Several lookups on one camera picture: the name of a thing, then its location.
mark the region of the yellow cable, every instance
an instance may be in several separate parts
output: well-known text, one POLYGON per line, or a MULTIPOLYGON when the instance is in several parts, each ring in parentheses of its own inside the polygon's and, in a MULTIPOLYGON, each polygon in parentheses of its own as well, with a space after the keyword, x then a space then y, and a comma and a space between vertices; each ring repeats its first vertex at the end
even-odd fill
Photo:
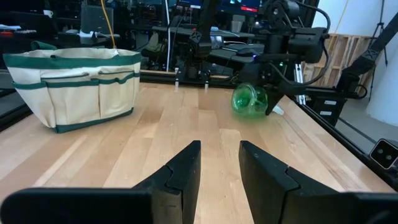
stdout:
POLYGON ((116 44, 114 43, 114 38, 113 38, 113 32, 112 32, 111 23, 109 22, 108 15, 106 14, 104 2, 103 2, 104 0, 99 0, 99 1, 101 2, 102 11, 104 12, 105 19, 106 19, 106 23, 108 24, 108 29, 109 29, 109 32, 111 33, 113 48, 115 49, 115 48, 116 48, 116 44))
POLYGON ((338 23, 337 23, 336 30, 335 30, 335 33, 334 33, 334 34, 337 33, 337 30, 338 30, 338 28, 339 28, 339 26, 340 26, 340 24, 341 24, 341 22, 342 22, 342 20, 343 20, 344 14, 346 13, 346 9, 347 9, 347 6, 348 6, 348 2, 349 2, 349 0, 346 1, 346 5, 344 6, 343 13, 342 13, 341 16, 340 16, 340 20, 339 20, 338 23))

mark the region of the black cable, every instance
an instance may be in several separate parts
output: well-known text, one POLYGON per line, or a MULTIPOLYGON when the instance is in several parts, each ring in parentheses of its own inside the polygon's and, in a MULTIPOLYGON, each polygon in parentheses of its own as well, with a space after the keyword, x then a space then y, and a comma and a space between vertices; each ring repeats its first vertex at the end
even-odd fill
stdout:
POLYGON ((362 84, 359 84, 358 87, 361 87, 362 89, 365 90, 365 94, 363 96, 360 96, 357 98, 357 100, 362 100, 363 98, 365 98, 368 95, 368 89, 362 84))
POLYGON ((329 33, 330 26, 331 26, 330 17, 329 17, 329 15, 328 15, 324 10, 319 9, 319 8, 317 8, 317 7, 313 7, 313 6, 304 4, 304 3, 301 3, 301 2, 298 2, 298 1, 295 1, 295 2, 296 2, 299 6, 307 7, 307 8, 309 8, 309 9, 313 9, 313 10, 315 10, 315 11, 320 12, 323 16, 325 16, 325 19, 326 19, 326 21, 327 21, 327 23, 328 23, 327 28, 326 28, 326 33, 329 33))
POLYGON ((144 45, 142 45, 141 47, 136 47, 134 50, 141 49, 141 48, 143 48, 143 47, 147 46, 148 44, 149 44, 149 42, 148 42, 148 43, 146 43, 146 44, 144 44, 144 45))
MULTIPOLYGON (((177 3, 175 4, 175 10, 174 10, 173 14, 172 14, 172 15, 170 16, 170 18, 169 18, 169 21, 170 21, 170 22, 169 22, 169 25, 168 25, 167 28, 166 28, 166 35, 167 35, 167 33, 168 33, 169 29, 170 29, 170 26, 172 25, 172 18, 174 18, 174 16, 175 16, 176 13, 177 13, 178 4, 180 4, 180 1, 181 1, 181 0, 177 0, 177 3)), ((165 45, 165 44, 166 44, 166 38, 163 39, 163 42, 162 42, 162 44, 161 44, 161 46, 160 46, 160 51, 162 51, 162 47, 163 47, 163 45, 165 45)), ((160 52, 157 54, 155 64, 157 64, 157 61, 159 60, 159 57, 160 57, 160 52)))
POLYGON ((188 12, 188 10, 185 10, 184 15, 181 17, 180 22, 178 22, 177 28, 175 29, 174 40, 173 40, 173 44, 172 44, 172 53, 171 53, 171 55, 170 55, 170 65, 169 65, 169 68, 171 67, 171 64, 172 64, 172 61, 173 61, 174 43, 175 43, 175 39, 177 38, 178 28, 180 27, 181 22, 184 20, 184 17, 187 15, 187 12, 188 12))
POLYGON ((231 56, 229 57, 228 61, 226 62, 225 66, 224 66, 224 68, 223 68, 223 72, 221 72, 221 75, 224 75, 225 68, 228 66, 229 61, 230 61, 230 60, 232 59, 232 57, 234 57, 234 56, 236 56, 236 55, 231 55, 231 56))
POLYGON ((274 70, 277 72, 277 74, 278 74, 281 78, 283 78, 283 80, 285 80, 287 83, 289 83, 289 84, 291 84, 291 85, 308 86, 308 85, 311 85, 312 83, 317 82, 319 79, 321 79, 321 78, 326 74, 326 71, 329 69, 329 66, 330 66, 330 57, 329 57, 329 53, 328 53, 328 51, 327 51, 327 49, 326 49, 326 47, 325 47, 325 43, 322 43, 322 49, 323 49, 323 51, 324 51, 324 53, 325 53, 325 55, 326 55, 326 64, 325 64, 325 66, 323 67, 322 71, 319 73, 319 75, 318 75, 316 78, 314 78, 314 79, 311 80, 311 81, 305 82, 305 83, 292 82, 292 81, 288 80, 288 79, 284 76, 284 74, 282 74, 282 72, 280 72, 279 69, 278 69, 273 63, 269 63, 269 65, 271 65, 272 68, 274 68, 274 70))

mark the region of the green trim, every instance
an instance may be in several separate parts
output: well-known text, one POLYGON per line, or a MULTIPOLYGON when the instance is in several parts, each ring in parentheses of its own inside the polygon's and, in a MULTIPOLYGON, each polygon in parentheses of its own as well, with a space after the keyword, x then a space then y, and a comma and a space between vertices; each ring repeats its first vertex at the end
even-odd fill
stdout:
POLYGON ((82 82, 56 82, 56 83, 47 82, 47 87, 65 88, 65 87, 98 86, 99 84, 100 84, 99 80, 95 80, 93 78, 90 81, 82 81, 82 82))
POLYGON ((32 41, 30 43, 30 47, 32 50, 56 50, 57 47, 51 44, 46 44, 40 41, 32 41))
POLYGON ((141 62, 141 54, 120 56, 116 55, 109 59, 100 58, 39 58, 26 57, 16 54, 4 54, 4 62, 9 68, 31 68, 31 69, 68 69, 99 66, 124 66, 134 65, 141 62))
POLYGON ((131 78, 134 78, 135 76, 134 76, 134 73, 132 73, 132 74, 130 74, 130 75, 128 75, 128 76, 126 76, 126 77, 124 77, 124 78, 122 78, 122 79, 119 79, 119 78, 114 78, 114 79, 111 79, 111 80, 99 80, 99 84, 103 84, 103 85, 110 85, 110 84, 113 84, 113 83, 119 83, 119 84, 125 84, 126 82, 127 82, 127 80, 129 80, 129 79, 131 79, 131 78))
POLYGON ((16 89, 19 90, 36 90, 39 88, 66 88, 66 87, 82 87, 82 86, 98 86, 99 84, 101 85, 110 85, 113 83, 118 83, 118 84, 125 84, 129 79, 131 78, 137 78, 139 77, 139 73, 132 73, 130 75, 127 75, 126 77, 119 79, 119 78, 113 78, 110 80, 103 80, 103 79, 98 79, 98 78, 92 78, 90 81, 82 81, 82 82, 45 82, 42 81, 40 83, 34 83, 34 84, 19 84, 13 82, 12 84, 16 89))
POLYGON ((18 90, 36 90, 39 88, 47 87, 46 82, 39 82, 39 83, 34 83, 34 84, 19 84, 16 82, 12 82, 12 85, 14 86, 14 88, 16 88, 18 90))
POLYGON ((124 71, 124 72, 102 72, 102 71, 99 71, 98 74, 99 75, 115 75, 115 74, 122 74, 122 73, 127 73, 127 72, 133 73, 134 71, 124 71))
POLYGON ((111 121, 111 120, 116 119, 116 118, 120 118, 120 117, 123 117, 123 116, 130 115, 132 113, 133 109, 134 108, 131 108, 131 110, 129 110, 127 112, 124 112, 122 114, 119 114, 117 116, 114 116, 112 118, 98 119, 98 120, 95 120, 95 121, 89 121, 89 122, 80 123, 80 124, 56 125, 56 127, 52 128, 52 129, 56 133, 65 133, 65 132, 73 131, 73 130, 76 130, 76 129, 86 128, 86 127, 89 127, 89 126, 92 126, 92 125, 101 124, 103 122, 111 121))
POLYGON ((81 78, 81 77, 87 77, 89 76, 89 73, 85 73, 83 75, 74 75, 70 77, 50 77, 50 78, 41 78, 41 80, 57 80, 57 79, 65 79, 65 78, 81 78))

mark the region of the bag pocket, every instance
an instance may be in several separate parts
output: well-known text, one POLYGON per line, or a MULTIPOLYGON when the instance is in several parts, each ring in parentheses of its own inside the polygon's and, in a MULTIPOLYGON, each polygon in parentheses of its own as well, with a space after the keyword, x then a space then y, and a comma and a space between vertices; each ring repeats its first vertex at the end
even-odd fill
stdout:
POLYGON ((99 80, 101 119, 131 111, 134 99, 134 72, 107 73, 99 80))
POLYGON ((55 128, 55 108, 47 84, 45 82, 34 84, 13 82, 12 84, 36 117, 47 127, 55 128))
POLYGON ((100 101, 99 81, 47 83, 57 125, 79 124, 98 120, 100 101))

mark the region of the wire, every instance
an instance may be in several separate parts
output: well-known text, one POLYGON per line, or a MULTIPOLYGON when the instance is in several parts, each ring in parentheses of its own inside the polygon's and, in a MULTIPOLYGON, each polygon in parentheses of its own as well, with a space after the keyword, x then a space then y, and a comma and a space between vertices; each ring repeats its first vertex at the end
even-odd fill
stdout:
POLYGON ((313 9, 313 10, 315 10, 315 11, 320 12, 323 16, 325 16, 325 19, 326 19, 326 21, 327 21, 327 23, 328 23, 328 26, 327 26, 327 28, 326 28, 326 33, 329 33, 330 25, 331 25, 330 17, 329 17, 329 15, 328 15, 324 10, 319 9, 319 8, 317 8, 317 7, 313 7, 313 6, 304 4, 304 3, 301 3, 301 2, 298 2, 298 1, 295 1, 295 2, 296 2, 299 6, 303 6, 303 7, 309 8, 309 9, 313 9))
POLYGON ((362 100, 368 95, 368 89, 362 84, 359 84, 358 87, 361 87, 363 90, 365 90, 364 95, 357 98, 357 100, 362 100))
POLYGON ((337 23, 337 26, 336 26, 335 34, 337 33, 337 30, 338 30, 338 28, 339 28, 339 26, 340 26, 340 24, 341 24, 341 22, 342 22, 342 20, 343 20, 343 17, 344 17, 344 15, 345 15, 345 13, 346 13, 346 9, 347 9, 347 6, 348 6, 348 2, 349 2, 349 0, 346 0, 346 4, 345 4, 345 6, 344 6, 343 13, 341 13, 340 19, 339 19, 339 21, 338 21, 338 23, 337 23))
POLYGON ((174 33, 174 40, 173 40, 173 44, 172 44, 172 53, 171 53, 171 61, 170 64, 173 61, 173 51, 174 51, 174 43, 175 43, 175 39, 177 38, 177 34, 178 34, 178 28, 180 27, 181 22, 184 20, 184 17, 187 15, 188 10, 185 10, 184 15, 181 17, 180 22, 178 22, 177 24, 177 28, 175 29, 175 33, 174 33))
POLYGON ((224 68, 223 68, 223 72, 221 72, 221 75, 224 75, 225 68, 228 66, 229 61, 230 61, 230 60, 232 59, 232 57, 234 57, 234 56, 236 56, 236 55, 231 55, 231 56, 229 57, 228 61, 226 62, 225 66, 224 66, 224 68))
MULTIPOLYGON (((170 15, 169 15, 169 3, 168 0, 164 0, 166 5, 166 16, 167 16, 167 27, 171 24, 170 22, 170 15)), ((169 62, 170 62, 170 29, 167 30, 167 65, 166 65, 166 72, 169 71, 169 62)))
MULTIPOLYGON (((176 15, 176 13, 177 13, 177 8, 178 8, 178 4, 180 4, 180 0, 178 0, 177 3, 175 4, 175 10, 174 10, 174 12, 173 12, 173 14, 172 14, 172 16, 171 16, 170 18, 174 18, 174 16, 176 15)), ((168 26, 167 26, 167 28, 166 28, 166 33, 169 32, 169 29, 170 29, 170 26, 171 26, 171 25, 172 25, 172 23, 169 22, 169 24, 168 24, 168 26)), ((163 51, 163 45, 164 45, 165 43, 166 43, 166 38, 163 38, 163 42, 162 42, 162 44, 161 44, 160 51, 163 51)), ((157 61, 159 60, 159 57, 160 57, 160 54, 157 54, 155 63, 157 63, 157 61)))
POLYGON ((319 73, 319 75, 317 77, 315 77, 313 80, 305 82, 305 83, 298 83, 298 82, 292 82, 290 80, 288 80, 284 74, 282 74, 282 72, 279 71, 279 69, 273 64, 273 63, 269 63, 269 65, 271 65, 271 67, 277 72, 277 74, 283 79, 285 80, 287 83, 292 84, 292 85, 297 85, 297 86, 308 86, 311 85, 312 83, 317 82, 319 79, 321 79, 325 74, 326 71, 329 69, 330 66, 330 57, 329 57, 329 53, 325 47, 325 43, 322 43, 322 49, 326 55, 326 63, 325 66, 322 68, 321 72, 319 73))
POLYGON ((229 31, 225 31, 225 30, 218 30, 218 31, 221 31, 221 32, 223 32, 223 33, 225 33, 225 34, 232 34, 232 35, 234 35, 235 37, 241 37, 241 36, 239 36, 238 34, 235 34, 235 33, 229 32, 229 31))
POLYGON ((247 43, 239 42, 239 41, 224 41, 224 44, 245 44, 245 45, 247 45, 247 43))
POLYGON ((108 29, 109 29, 109 33, 111 34, 111 39, 112 39, 112 44, 113 44, 113 48, 116 48, 116 44, 114 42, 114 37, 113 37, 113 31, 112 31, 112 27, 111 27, 111 23, 109 22, 109 18, 108 15, 106 14, 106 10, 105 10, 105 6, 104 6, 104 0, 101 0, 101 6, 102 6, 102 11, 104 12, 104 16, 106 19, 106 23, 108 24, 108 29))
POLYGON ((140 47, 136 47, 134 50, 141 49, 141 48, 143 48, 143 47, 147 46, 148 44, 149 44, 149 42, 148 42, 148 43, 146 43, 146 44, 144 44, 144 45, 142 45, 142 46, 140 46, 140 47))

